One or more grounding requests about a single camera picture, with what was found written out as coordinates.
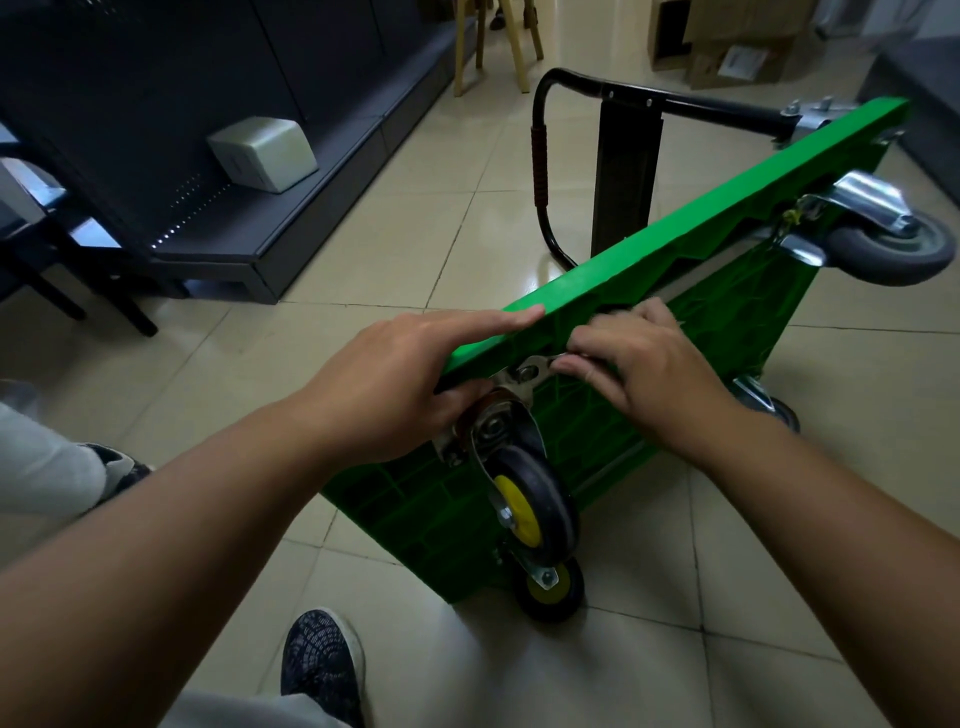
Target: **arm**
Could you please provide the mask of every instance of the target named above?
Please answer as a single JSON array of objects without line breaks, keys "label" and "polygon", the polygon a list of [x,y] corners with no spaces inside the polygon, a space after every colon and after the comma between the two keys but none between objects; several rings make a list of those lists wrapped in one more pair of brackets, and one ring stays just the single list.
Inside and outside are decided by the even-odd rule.
[{"label": "arm", "polygon": [[598,316],[568,348],[589,358],[559,372],[716,483],[894,725],[956,722],[960,541],[739,404],[659,300]]},{"label": "arm", "polygon": [[459,345],[518,313],[404,314],[0,574],[0,725],[156,725],[303,505],[407,452],[491,387],[433,393]]}]

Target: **hand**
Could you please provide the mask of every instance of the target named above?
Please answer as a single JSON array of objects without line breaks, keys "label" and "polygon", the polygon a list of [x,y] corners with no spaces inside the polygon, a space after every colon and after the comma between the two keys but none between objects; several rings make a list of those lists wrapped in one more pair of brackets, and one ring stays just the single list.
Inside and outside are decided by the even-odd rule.
[{"label": "hand", "polygon": [[338,468],[392,460],[456,422],[493,387],[473,379],[434,394],[457,347],[529,327],[542,305],[524,311],[403,313],[358,333],[288,398]]},{"label": "hand", "polygon": [[[592,386],[646,437],[696,460],[746,411],[660,299],[576,327],[553,369]],[[603,362],[615,367],[615,375]]]}]

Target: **paper label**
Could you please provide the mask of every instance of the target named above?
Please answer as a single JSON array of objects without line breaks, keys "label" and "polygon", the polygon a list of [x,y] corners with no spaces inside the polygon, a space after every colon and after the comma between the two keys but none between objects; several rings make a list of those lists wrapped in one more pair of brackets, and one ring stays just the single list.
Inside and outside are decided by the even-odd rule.
[{"label": "paper label", "polygon": [[717,76],[729,79],[752,81],[760,72],[769,55],[765,48],[751,48],[749,45],[732,45],[720,64]]}]

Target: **wheel axle bolt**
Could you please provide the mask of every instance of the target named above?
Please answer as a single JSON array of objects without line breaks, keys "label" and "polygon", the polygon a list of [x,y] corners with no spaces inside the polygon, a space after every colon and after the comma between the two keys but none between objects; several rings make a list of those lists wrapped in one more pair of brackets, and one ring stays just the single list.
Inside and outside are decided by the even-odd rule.
[{"label": "wheel axle bolt", "polygon": [[507,422],[499,415],[489,418],[480,428],[480,437],[483,440],[493,440],[502,435],[507,429]]},{"label": "wheel axle bolt", "polygon": [[513,528],[516,525],[514,520],[514,512],[510,510],[509,506],[504,506],[496,512],[496,519],[500,521],[500,525],[504,528]]},{"label": "wheel axle bolt", "polygon": [[533,381],[537,378],[537,375],[540,373],[540,368],[531,365],[529,367],[523,367],[517,374],[521,382]]}]

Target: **chair leg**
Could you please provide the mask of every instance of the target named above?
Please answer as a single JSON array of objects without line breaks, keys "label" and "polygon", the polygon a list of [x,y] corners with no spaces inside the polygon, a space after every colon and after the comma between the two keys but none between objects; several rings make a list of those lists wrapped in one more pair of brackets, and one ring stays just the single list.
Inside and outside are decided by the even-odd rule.
[{"label": "chair leg", "polygon": [[57,286],[17,257],[16,253],[10,249],[10,245],[5,242],[0,242],[0,267],[6,268],[21,282],[29,285],[74,321],[82,321],[86,318],[86,311],[76,305]]},{"label": "chair leg", "polygon": [[467,42],[467,0],[457,0],[457,45],[454,52],[453,95],[464,95],[464,45]]},{"label": "chair leg", "polygon": [[147,318],[115,280],[90,262],[89,253],[70,237],[70,233],[49,217],[36,224],[36,231],[57,249],[74,275],[79,276],[90,288],[112,303],[136,330],[144,336],[156,334],[156,324]]},{"label": "chair leg", "polygon": [[477,3],[477,70],[483,68],[483,44],[487,39],[487,3]]},{"label": "chair leg", "polygon": [[510,0],[503,0],[503,2],[500,3],[500,8],[503,9],[503,19],[507,24],[507,37],[510,39],[510,49],[514,52],[516,83],[520,86],[522,93],[530,93],[530,82],[527,80],[527,68],[523,64],[523,51],[520,49],[520,36],[516,31],[514,9],[510,4]]},{"label": "chair leg", "polygon": [[540,42],[540,24],[537,21],[537,7],[534,0],[523,0],[523,16],[527,19],[524,25],[530,26],[530,36],[534,40],[534,50],[537,52],[537,60],[543,60],[543,43]]}]

